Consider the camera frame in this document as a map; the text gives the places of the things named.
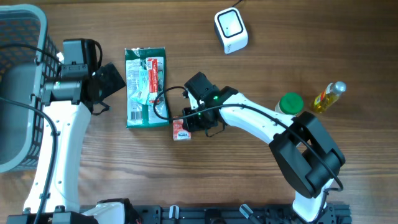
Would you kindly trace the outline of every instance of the plastic bottle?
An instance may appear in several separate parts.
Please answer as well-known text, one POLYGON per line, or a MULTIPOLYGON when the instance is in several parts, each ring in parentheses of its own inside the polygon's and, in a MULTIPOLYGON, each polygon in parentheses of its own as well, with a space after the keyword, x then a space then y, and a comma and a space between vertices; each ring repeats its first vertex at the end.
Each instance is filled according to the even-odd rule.
POLYGON ((304 101, 296 93, 286 93, 276 104, 275 111, 283 114, 296 115, 303 110, 304 101))
POLYGON ((346 84, 343 82, 329 84, 328 87, 315 98, 312 105, 310 105, 311 109, 316 113, 325 112, 345 91, 346 84))

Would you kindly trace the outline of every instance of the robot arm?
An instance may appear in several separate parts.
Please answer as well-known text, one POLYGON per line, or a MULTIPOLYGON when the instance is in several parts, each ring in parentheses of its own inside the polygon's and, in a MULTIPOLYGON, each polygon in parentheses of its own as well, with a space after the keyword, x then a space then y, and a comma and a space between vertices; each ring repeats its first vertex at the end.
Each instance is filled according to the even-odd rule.
MULTIPOLYGON (((194 105, 191 103, 191 108, 185 108, 184 115, 213 106, 250 106, 278 119, 302 139, 310 141, 313 150, 336 175, 345 163, 344 155, 334 140, 319 120, 310 113, 304 112, 298 117, 276 113, 251 102, 233 88, 227 86, 219 90, 202 73, 197 73, 191 78, 185 84, 185 88, 188 91, 185 95, 194 105)), ((309 149, 301 153, 297 149, 300 141, 285 128, 258 112, 238 106, 223 107, 204 112, 203 116, 186 118, 184 128, 188 131, 210 129, 217 125, 217 121, 241 128, 267 143, 286 181, 296 190, 293 209, 306 222, 316 219, 322 206, 324 190, 331 185, 333 177, 309 149)))
POLYGON ((57 128, 57 144, 53 151, 52 130, 45 121, 35 180, 24 204, 25 215, 22 219, 18 216, 9 217, 7 223, 30 223, 33 219, 42 223, 52 213, 57 213, 53 223, 58 223, 58 219, 64 220, 67 215, 86 220, 84 216, 78 216, 78 171, 83 138, 91 115, 96 114, 93 112, 94 104, 101 103, 126 84, 112 63, 100 67, 102 51, 96 41, 64 40, 63 46, 65 62, 59 67, 62 74, 46 79, 42 89, 43 112, 57 128), (96 61, 96 45, 101 52, 99 62, 96 61), (54 164, 51 164, 50 158, 54 152, 54 164), (47 180, 50 166, 52 171, 47 180), (42 195, 46 183, 49 186, 48 193, 42 195))

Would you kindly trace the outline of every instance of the cooking oil bottle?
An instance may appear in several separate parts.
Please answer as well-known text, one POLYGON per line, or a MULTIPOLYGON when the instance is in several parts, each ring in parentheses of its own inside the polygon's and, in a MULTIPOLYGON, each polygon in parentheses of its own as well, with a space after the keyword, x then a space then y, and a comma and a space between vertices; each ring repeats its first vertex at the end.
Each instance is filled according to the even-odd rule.
POLYGON ((311 105, 312 110, 316 113, 325 112, 345 91, 346 84, 343 82, 329 84, 328 87, 315 98, 311 105))

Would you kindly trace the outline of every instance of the white cube device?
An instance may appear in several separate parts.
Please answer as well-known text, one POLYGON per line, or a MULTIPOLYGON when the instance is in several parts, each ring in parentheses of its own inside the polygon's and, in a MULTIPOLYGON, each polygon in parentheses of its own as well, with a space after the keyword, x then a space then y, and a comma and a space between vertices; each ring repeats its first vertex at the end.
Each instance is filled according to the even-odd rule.
POLYGON ((242 49, 248 44, 248 32, 235 7, 224 9, 216 14, 214 30, 226 54, 242 49))

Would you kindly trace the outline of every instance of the yellow liquid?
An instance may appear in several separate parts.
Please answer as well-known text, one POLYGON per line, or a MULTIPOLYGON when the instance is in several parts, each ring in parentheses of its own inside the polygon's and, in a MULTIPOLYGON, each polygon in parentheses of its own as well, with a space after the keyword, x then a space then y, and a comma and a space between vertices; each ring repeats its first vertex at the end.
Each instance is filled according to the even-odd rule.
POLYGON ((338 100, 340 95, 336 95, 334 93, 329 93, 326 94, 324 99, 321 100, 321 102, 315 104, 315 102, 312 102, 312 110, 316 113, 323 113, 328 109, 334 102, 338 100))

